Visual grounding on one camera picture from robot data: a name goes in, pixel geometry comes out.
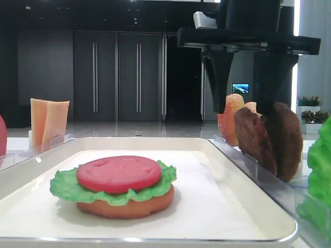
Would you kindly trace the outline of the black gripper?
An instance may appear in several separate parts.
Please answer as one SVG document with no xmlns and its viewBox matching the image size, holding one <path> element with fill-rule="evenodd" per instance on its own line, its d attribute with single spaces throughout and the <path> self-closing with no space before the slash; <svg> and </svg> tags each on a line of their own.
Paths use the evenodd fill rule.
<svg viewBox="0 0 331 248">
<path fill-rule="evenodd" d="M 233 50 L 267 50 L 254 54 L 253 101 L 257 112 L 268 116 L 275 102 L 288 107 L 292 100 L 292 70 L 298 55 L 318 55 L 321 39 L 279 31 L 281 1 L 221 1 L 213 12 L 202 14 L 215 27 L 185 28 L 177 33 L 178 47 L 222 46 Z M 212 92 L 213 110 L 223 114 L 234 54 L 204 49 L 201 60 Z"/>
</svg>

